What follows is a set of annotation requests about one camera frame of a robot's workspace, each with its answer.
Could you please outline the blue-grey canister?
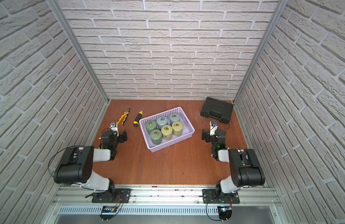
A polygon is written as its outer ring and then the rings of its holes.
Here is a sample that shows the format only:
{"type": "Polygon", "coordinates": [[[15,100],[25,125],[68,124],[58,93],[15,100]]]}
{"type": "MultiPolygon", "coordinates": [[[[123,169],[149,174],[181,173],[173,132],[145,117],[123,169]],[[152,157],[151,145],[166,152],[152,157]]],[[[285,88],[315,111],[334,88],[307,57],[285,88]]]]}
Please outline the blue-grey canister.
{"type": "Polygon", "coordinates": [[[160,116],[156,120],[157,127],[159,130],[163,128],[163,126],[168,125],[168,119],[165,116],[160,116]]]}
{"type": "Polygon", "coordinates": [[[180,115],[178,113],[172,113],[169,116],[170,124],[172,125],[174,122],[180,121],[180,115]]]}

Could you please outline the dark green canister back left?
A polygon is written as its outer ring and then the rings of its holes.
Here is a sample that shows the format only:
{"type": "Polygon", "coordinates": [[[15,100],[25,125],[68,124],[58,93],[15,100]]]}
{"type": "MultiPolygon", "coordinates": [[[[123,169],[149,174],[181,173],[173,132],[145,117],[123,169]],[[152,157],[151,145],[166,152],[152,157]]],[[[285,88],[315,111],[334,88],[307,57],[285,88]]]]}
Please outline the dark green canister back left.
{"type": "Polygon", "coordinates": [[[149,120],[145,123],[147,133],[150,134],[153,130],[157,129],[157,123],[155,120],[149,120]]]}

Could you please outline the blue-grey canister back middle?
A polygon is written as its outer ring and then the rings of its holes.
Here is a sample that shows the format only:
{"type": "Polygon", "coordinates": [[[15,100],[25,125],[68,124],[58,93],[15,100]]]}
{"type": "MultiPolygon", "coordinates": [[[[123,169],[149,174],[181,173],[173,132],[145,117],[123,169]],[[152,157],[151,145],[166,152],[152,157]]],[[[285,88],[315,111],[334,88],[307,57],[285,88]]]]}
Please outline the blue-grey canister back middle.
{"type": "Polygon", "coordinates": [[[156,120],[157,127],[159,130],[163,128],[163,126],[168,125],[168,119],[165,116],[160,116],[156,120]]]}

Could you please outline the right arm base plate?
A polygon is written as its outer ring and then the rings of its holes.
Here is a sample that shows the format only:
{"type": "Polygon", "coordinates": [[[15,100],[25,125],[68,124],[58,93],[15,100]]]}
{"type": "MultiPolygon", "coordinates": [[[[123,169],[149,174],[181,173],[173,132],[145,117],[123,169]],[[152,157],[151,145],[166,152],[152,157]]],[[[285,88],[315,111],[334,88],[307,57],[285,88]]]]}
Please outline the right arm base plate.
{"type": "Polygon", "coordinates": [[[237,192],[225,194],[217,193],[215,189],[203,189],[202,190],[203,203],[223,203],[223,204],[239,204],[240,199],[237,192]]]}

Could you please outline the yellow-green canister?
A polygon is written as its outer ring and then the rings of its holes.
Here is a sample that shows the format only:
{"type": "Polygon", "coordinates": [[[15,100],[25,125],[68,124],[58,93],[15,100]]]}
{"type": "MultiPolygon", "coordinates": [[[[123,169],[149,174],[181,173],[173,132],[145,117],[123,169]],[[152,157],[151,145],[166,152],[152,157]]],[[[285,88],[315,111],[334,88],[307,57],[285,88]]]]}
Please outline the yellow-green canister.
{"type": "Polygon", "coordinates": [[[171,126],[172,126],[174,136],[182,135],[184,125],[180,121],[173,122],[171,126]]]}
{"type": "Polygon", "coordinates": [[[173,130],[170,125],[163,126],[163,128],[161,129],[161,133],[162,133],[163,139],[166,141],[171,140],[173,137],[173,130]]]}

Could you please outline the right controller board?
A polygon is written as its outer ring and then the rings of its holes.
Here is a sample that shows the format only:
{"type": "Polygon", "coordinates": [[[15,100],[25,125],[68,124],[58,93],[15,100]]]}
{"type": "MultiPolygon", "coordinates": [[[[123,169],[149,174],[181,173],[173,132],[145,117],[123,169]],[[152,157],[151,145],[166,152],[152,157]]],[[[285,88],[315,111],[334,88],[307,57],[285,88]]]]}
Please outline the right controller board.
{"type": "Polygon", "coordinates": [[[232,216],[232,208],[225,206],[218,206],[219,219],[223,221],[228,221],[232,216]]]}

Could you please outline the blue-grey canister back right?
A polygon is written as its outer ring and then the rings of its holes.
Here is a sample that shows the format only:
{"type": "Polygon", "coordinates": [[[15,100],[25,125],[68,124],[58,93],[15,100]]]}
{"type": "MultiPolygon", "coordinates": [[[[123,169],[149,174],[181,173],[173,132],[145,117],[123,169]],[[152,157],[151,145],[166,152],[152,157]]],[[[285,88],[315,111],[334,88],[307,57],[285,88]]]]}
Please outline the blue-grey canister back right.
{"type": "Polygon", "coordinates": [[[169,116],[170,124],[172,125],[174,122],[180,121],[180,115],[178,113],[172,113],[169,116]]]}

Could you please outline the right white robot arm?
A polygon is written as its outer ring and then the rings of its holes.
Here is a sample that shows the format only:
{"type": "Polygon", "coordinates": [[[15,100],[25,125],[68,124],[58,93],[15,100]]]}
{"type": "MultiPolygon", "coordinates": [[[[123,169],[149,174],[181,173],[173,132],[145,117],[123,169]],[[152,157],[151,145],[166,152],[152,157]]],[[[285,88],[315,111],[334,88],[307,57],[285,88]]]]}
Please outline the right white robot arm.
{"type": "Polygon", "coordinates": [[[201,139],[212,144],[211,154],[215,160],[229,163],[230,176],[216,184],[217,196],[234,194],[243,188],[265,184],[265,175],[253,149],[226,147],[226,131],[221,129],[216,129],[213,134],[203,130],[201,139]]]}

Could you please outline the lavender plastic basket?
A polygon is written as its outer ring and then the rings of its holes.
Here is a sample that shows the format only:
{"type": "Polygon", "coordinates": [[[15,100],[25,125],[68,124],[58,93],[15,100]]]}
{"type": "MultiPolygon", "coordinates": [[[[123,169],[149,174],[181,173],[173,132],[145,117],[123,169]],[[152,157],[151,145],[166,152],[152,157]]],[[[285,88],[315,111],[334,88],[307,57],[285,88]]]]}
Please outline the lavender plastic basket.
{"type": "Polygon", "coordinates": [[[151,152],[191,138],[195,132],[181,107],[143,118],[139,125],[147,148],[151,152]]]}

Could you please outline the right aluminium corner post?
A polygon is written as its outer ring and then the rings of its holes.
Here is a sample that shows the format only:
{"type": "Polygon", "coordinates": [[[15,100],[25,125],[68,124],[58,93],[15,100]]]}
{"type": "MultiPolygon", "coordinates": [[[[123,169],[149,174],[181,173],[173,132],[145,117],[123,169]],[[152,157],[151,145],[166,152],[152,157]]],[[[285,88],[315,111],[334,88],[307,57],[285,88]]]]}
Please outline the right aluminium corner post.
{"type": "Polygon", "coordinates": [[[242,91],[243,91],[245,85],[247,84],[247,81],[248,81],[250,75],[252,74],[254,67],[257,65],[258,60],[260,59],[261,55],[263,54],[263,51],[264,51],[272,33],[273,33],[276,25],[278,24],[278,21],[282,15],[282,12],[284,11],[287,3],[288,3],[288,0],[281,0],[278,2],[277,7],[276,7],[276,9],[275,9],[275,11],[271,17],[271,20],[269,21],[268,26],[265,30],[265,33],[263,34],[263,37],[261,38],[261,41],[257,47],[257,50],[254,54],[254,57],[251,61],[251,64],[250,64],[250,66],[246,72],[246,75],[244,76],[244,79],[243,79],[243,81],[242,81],[242,83],[238,89],[236,96],[235,96],[235,99],[233,101],[234,105],[236,105],[238,99],[240,98],[242,91]]]}

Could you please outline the aluminium corner post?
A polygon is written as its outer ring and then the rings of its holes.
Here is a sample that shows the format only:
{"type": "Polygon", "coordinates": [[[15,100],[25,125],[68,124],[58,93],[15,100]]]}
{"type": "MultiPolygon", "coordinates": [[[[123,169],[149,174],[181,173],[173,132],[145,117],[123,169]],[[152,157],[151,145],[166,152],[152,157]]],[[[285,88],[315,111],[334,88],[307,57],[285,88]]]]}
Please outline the aluminium corner post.
{"type": "Polygon", "coordinates": [[[242,83],[238,89],[236,96],[235,96],[235,99],[233,101],[234,105],[236,105],[238,99],[240,98],[242,91],[243,91],[245,85],[247,84],[247,81],[248,81],[250,75],[252,74],[254,67],[257,65],[258,60],[260,59],[261,55],[263,54],[263,51],[264,51],[272,33],[273,33],[276,25],[278,24],[278,21],[282,15],[282,12],[284,11],[287,3],[288,3],[288,0],[281,0],[278,2],[277,7],[276,7],[276,9],[275,9],[275,11],[271,17],[271,20],[269,21],[268,26],[265,30],[265,33],[263,34],[263,37],[261,38],[261,41],[257,47],[257,50],[254,54],[254,57],[251,61],[251,64],[250,64],[250,66],[246,72],[246,75],[244,76],[244,79],[243,79],[243,81],[242,81],[242,83]]]}
{"type": "Polygon", "coordinates": [[[47,0],[48,5],[50,6],[52,12],[56,16],[58,22],[60,23],[63,31],[66,33],[67,38],[69,39],[73,49],[76,51],[77,56],[81,60],[83,66],[86,68],[90,78],[98,89],[103,101],[106,104],[109,104],[109,98],[107,97],[101,83],[99,82],[86,54],[84,53],[83,48],[81,47],[76,35],[74,34],[73,29],[69,25],[67,18],[65,17],[63,10],[60,8],[58,1],[56,0],[47,0]]]}

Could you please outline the left aluminium corner post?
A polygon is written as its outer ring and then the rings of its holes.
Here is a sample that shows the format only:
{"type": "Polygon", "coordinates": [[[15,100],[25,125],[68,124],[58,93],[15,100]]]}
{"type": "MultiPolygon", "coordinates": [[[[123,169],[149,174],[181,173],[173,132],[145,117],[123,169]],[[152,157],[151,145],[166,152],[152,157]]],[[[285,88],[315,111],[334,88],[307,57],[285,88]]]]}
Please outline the left aluminium corner post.
{"type": "Polygon", "coordinates": [[[73,29],[69,25],[67,18],[65,17],[63,10],[60,8],[58,1],[56,0],[47,0],[48,5],[50,6],[52,12],[56,16],[58,22],[60,23],[63,31],[66,33],[67,38],[69,39],[73,49],[76,51],[77,56],[81,60],[83,66],[86,68],[90,78],[98,89],[103,101],[106,104],[109,104],[109,98],[107,97],[101,83],[99,82],[86,54],[84,53],[83,48],[81,47],[76,35],[74,34],[73,29]]]}

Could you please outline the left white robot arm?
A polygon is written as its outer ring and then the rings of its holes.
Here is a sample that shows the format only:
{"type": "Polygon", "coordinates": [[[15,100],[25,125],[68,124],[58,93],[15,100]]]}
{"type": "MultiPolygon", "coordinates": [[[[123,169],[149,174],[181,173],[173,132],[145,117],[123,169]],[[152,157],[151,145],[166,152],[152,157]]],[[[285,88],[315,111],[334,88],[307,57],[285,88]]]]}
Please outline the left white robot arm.
{"type": "Polygon", "coordinates": [[[94,146],[70,146],[59,152],[63,155],[55,171],[49,174],[58,184],[78,185],[97,193],[115,193],[114,182],[93,171],[93,163],[112,161],[117,154],[117,146],[127,141],[127,132],[105,130],[101,135],[100,148],[94,146]]]}

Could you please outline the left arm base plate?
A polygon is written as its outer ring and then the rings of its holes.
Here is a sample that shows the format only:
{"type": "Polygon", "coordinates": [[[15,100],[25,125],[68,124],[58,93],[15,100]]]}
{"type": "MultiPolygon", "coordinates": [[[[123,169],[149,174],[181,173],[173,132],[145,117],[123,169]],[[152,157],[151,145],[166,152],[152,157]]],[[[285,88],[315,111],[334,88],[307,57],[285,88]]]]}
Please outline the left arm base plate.
{"type": "Polygon", "coordinates": [[[92,203],[128,203],[132,189],[114,189],[93,193],[92,203]]]}

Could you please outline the left controller board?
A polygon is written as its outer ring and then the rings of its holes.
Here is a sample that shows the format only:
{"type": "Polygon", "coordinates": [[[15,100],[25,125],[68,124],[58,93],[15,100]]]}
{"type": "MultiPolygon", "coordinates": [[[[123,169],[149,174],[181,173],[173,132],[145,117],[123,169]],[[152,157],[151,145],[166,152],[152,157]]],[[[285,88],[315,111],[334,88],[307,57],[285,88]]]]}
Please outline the left controller board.
{"type": "Polygon", "coordinates": [[[119,211],[119,208],[117,206],[103,206],[100,218],[102,221],[109,221],[111,220],[119,211]]]}

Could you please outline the black plastic tool case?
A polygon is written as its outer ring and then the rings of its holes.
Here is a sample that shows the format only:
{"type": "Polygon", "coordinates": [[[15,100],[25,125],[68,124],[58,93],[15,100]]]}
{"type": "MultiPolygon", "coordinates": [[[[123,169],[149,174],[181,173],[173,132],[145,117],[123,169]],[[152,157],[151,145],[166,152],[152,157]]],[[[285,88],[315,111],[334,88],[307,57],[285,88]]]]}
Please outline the black plastic tool case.
{"type": "Polygon", "coordinates": [[[200,115],[206,118],[213,118],[223,124],[229,124],[234,105],[232,103],[207,97],[200,115]]]}

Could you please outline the yellow black pliers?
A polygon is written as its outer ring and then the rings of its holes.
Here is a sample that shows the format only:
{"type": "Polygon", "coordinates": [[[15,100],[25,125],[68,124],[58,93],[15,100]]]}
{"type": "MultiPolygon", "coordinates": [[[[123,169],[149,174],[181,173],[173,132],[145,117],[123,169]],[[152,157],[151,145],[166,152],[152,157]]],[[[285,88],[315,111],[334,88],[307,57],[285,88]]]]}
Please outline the yellow black pliers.
{"type": "Polygon", "coordinates": [[[118,125],[123,125],[123,124],[124,124],[124,122],[126,121],[128,115],[129,115],[129,111],[130,111],[130,108],[128,108],[128,109],[124,112],[124,114],[120,117],[120,119],[119,119],[118,122],[117,122],[118,125]]]}

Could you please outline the controller board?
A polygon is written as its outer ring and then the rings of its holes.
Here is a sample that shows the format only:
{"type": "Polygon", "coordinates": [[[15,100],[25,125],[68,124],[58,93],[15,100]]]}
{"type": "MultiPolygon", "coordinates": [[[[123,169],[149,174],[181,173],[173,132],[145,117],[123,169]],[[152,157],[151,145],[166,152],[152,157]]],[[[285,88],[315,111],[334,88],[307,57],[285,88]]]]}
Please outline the controller board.
{"type": "Polygon", "coordinates": [[[102,221],[109,221],[111,220],[119,211],[119,208],[117,206],[103,206],[100,218],[102,221]]]}
{"type": "Polygon", "coordinates": [[[219,219],[223,221],[228,221],[232,216],[232,208],[225,206],[218,206],[219,219]]]}

